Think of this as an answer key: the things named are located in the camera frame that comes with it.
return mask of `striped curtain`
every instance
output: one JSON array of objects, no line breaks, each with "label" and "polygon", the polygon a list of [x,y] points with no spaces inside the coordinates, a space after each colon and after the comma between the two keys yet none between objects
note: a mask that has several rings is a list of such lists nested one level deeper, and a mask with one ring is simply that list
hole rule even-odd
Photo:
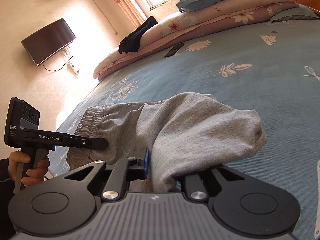
[{"label": "striped curtain", "polygon": [[132,24],[137,28],[139,27],[147,18],[139,8],[135,0],[114,0],[125,13],[125,15],[130,19]]}]

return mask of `blue bedsheet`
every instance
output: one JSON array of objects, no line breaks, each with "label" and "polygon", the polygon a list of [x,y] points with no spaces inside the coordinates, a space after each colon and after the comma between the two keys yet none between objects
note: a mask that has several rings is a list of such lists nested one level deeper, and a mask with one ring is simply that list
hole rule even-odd
[{"label": "blue bedsheet", "polygon": [[[301,205],[294,235],[318,238],[320,21],[247,25],[187,41],[164,58],[169,50],[105,78],[58,131],[73,134],[89,106],[160,101],[182,92],[212,94],[233,108],[255,109],[268,142],[254,158],[228,165],[291,192]],[[68,170],[67,150],[50,153],[50,172]]]}]

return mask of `hand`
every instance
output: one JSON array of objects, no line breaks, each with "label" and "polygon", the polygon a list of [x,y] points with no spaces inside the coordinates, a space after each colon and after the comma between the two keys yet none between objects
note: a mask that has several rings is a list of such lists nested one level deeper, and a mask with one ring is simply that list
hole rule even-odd
[{"label": "hand", "polygon": [[[30,156],[21,151],[10,153],[8,173],[10,178],[13,181],[16,181],[18,163],[29,163],[30,160],[31,160]],[[29,177],[22,178],[21,183],[23,183],[25,187],[29,187],[44,181],[44,175],[48,172],[49,166],[50,166],[50,161],[49,161],[49,158],[46,156],[46,158],[39,161],[37,169],[27,170],[27,175]]]}]

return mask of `screw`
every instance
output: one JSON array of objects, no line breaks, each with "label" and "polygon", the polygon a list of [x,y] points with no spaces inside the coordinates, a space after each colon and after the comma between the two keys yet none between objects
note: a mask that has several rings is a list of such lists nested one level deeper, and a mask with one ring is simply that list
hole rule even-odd
[{"label": "screw", "polygon": [[104,198],[107,198],[107,199],[115,199],[119,196],[118,192],[115,192],[115,191],[112,191],[112,190],[109,190],[109,191],[105,191],[102,196]]},{"label": "screw", "polygon": [[202,191],[195,191],[195,192],[192,192],[190,195],[190,197],[192,197],[193,199],[197,199],[197,200],[205,199],[206,196],[207,195]]}]

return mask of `flat screen tv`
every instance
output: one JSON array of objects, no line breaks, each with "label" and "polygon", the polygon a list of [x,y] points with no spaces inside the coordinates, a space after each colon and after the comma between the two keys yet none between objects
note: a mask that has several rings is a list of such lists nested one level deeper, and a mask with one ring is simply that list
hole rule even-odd
[{"label": "flat screen tv", "polygon": [[21,43],[34,63],[39,66],[75,39],[76,36],[62,18],[31,34]]}]

